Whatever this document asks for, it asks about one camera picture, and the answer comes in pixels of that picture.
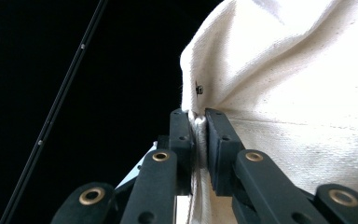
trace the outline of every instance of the white cloth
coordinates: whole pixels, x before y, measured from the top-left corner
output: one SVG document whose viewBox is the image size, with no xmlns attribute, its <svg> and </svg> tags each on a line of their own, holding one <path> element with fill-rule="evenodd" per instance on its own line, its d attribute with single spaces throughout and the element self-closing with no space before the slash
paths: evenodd
<svg viewBox="0 0 358 224">
<path fill-rule="evenodd" d="M 184 111 L 224 111 L 247 148 L 304 190 L 358 191 L 358 1 L 226 0 L 180 63 Z M 221 207 L 191 222 L 219 223 Z"/>
</svg>

